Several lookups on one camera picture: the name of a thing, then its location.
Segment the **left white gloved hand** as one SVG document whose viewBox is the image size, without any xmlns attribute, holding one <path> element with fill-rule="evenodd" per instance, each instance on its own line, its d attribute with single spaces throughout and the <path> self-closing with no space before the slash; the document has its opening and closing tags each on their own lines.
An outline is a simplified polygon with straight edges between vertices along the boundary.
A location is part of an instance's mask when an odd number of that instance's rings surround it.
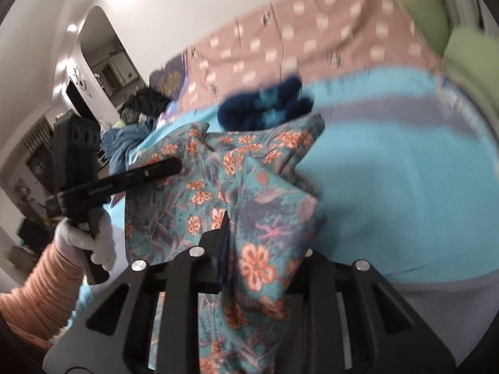
<svg viewBox="0 0 499 374">
<path fill-rule="evenodd" d="M 116 261 L 111 218 L 104 209 L 93 210 L 91 213 L 98 217 L 98 229 L 94 237 L 83 231 L 86 224 L 75 227 L 64 218 L 57 224 L 53 243 L 57 251 L 73 265 L 83 267 L 79 251 L 86 250 L 90 252 L 90 260 L 95 265 L 110 272 Z"/>
</svg>

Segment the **left forearm salmon ribbed sleeve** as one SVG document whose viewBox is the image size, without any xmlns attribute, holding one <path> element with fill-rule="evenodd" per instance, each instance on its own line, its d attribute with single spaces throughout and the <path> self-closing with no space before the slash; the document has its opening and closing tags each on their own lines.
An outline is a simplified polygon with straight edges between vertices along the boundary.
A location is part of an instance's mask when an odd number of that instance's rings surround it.
<svg viewBox="0 0 499 374">
<path fill-rule="evenodd" d="M 1 294 L 1 315 L 20 339 L 44 351 L 66 326 L 79 298 L 83 269 L 51 244 L 21 288 Z"/>
</svg>

